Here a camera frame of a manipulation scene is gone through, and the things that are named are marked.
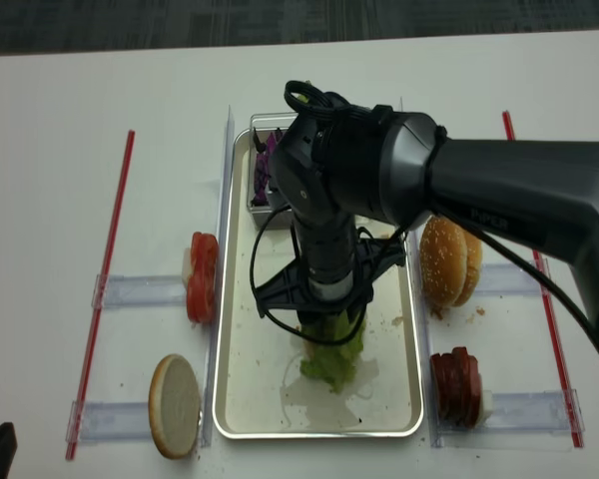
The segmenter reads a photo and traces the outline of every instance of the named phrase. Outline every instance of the silver baking tray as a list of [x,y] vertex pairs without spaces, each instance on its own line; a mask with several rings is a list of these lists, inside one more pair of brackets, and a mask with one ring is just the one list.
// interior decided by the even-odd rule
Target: silver baking tray
[[[375,283],[357,375],[340,394],[301,376],[301,341],[258,316],[249,284],[258,231],[250,209],[250,135],[244,131],[234,144],[213,401],[216,426],[232,439],[412,434],[423,420],[423,395],[408,268],[394,267]],[[386,225],[364,225],[378,237],[390,234]],[[292,258],[288,230],[266,232],[256,261],[256,283]],[[294,313],[278,313],[281,320],[297,323]]]

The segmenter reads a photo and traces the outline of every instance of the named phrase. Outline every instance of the red stick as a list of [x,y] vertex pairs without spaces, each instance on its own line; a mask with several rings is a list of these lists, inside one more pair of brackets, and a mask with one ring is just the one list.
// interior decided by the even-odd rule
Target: red stick
[[[109,267],[111,266],[111,258],[113,257],[113,246],[116,242],[116,232],[118,231],[118,221],[120,220],[120,211],[122,210],[122,198],[124,197],[124,189],[127,185],[127,176],[129,175],[129,168],[131,167],[131,154],[133,152],[133,141],[135,140],[136,132],[129,130],[127,136],[127,147],[124,152],[124,161],[122,162],[122,171],[120,172],[120,181],[118,182],[118,192],[116,194],[116,202],[113,206],[113,214],[111,216],[111,224],[109,225],[109,237],[107,238],[107,247],[104,252],[104,259],[102,261],[102,269],[100,270],[101,277],[105,274],[109,274]],[[78,388],[78,397],[76,399],[76,417],[75,417],[75,441],[69,442],[67,446],[67,453],[65,459],[72,461],[76,455],[76,448],[78,446],[78,433],[80,431],[80,419],[82,415],[82,408],[84,407],[84,401],[87,397],[87,385],[89,384],[89,373],[91,372],[91,362],[93,360],[93,351],[96,347],[96,336],[98,335],[98,326],[100,325],[100,311],[101,308],[93,310],[91,316],[91,329],[89,330],[89,338],[87,339],[87,350],[84,355],[84,362],[82,363],[82,376],[80,377],[80,387]]]
[[[505,111],[501,114],[503,117],[503,126],[506,129],[506,137],[508,140],[515,140],[515,131],[512,128],[512,118],[510,113]],[[541,272],[548,272],[547,266],[544,267],[543,257],[539,251],[533,250],[532,257],[535,260],[535,266]],[[545,287],[541,286],[541,297],[543,298],[543,308],[546,311],[546,319],[548,320],[548,329],[550,330],[550,339],[552,340],[552,349],[555,353],[557,361],[557,371],[559,372],[559,382],[566,399],[566,409],[570,419],[570,429],[572,430],[572,444],[575,447],[583,447],[583,433],[581,432],[581,424],[579,417],[574,410],[574,399],[572,397],[572,389],[570,386],[570,378],[568,377],[568,368],[566,367],[566,359],[563,355],[561,339],[559,337],[559,329],[557,329],[557,321],[555,320],[555,311],[552,307],[552,295]]]

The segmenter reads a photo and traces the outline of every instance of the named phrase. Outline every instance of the gray carpet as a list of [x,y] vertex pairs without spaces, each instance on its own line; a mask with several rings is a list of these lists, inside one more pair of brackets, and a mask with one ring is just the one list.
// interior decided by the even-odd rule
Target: gray carpet
[[599,28],[599,0],[0,0],[0,54]]

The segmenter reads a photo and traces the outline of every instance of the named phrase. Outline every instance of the tomato slice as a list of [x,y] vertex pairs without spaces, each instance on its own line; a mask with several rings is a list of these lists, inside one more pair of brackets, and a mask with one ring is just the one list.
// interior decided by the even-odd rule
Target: tomato slice
[[194,235],[195,255],[192,248],[193,275],[187,288],[187,304],[191,302],[191,310],[195,317],[189,319],[208,323],[213,320],[215,306],[215,275],[218,259],[218,241],[213,235]]

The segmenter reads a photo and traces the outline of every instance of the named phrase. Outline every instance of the white table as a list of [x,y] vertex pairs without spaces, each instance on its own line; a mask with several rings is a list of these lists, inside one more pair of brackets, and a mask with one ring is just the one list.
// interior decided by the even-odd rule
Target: white table
[[[504,138],[508,109],[519,139],[599,140],[599,32],[0,58],[0,422],[18,434],[12,477],[599,477],[599,359],[558,304],[583,450],[431,450],[424,424],[379,441],[231,442],[216,431],[193,461],[144,442],[81,446],[65,462],[127,131],[137,139],[112,272],[177,272],[179,253],[143,256],[159,246],[151,231],[178,223],[190,178],[219,176],[228,104],[239,132],[253,113],[288,110],[288,79],[362,105],[401,96],[454,138]],[[575,294],[563,264],[552,273]],[[126,342],[113,326],[99,335],[94,368],[125,383],[122,400],[145,397],[157,363],[114,342],[150,340],[144,320]],[[92,381],[88,397],[106,393]]]

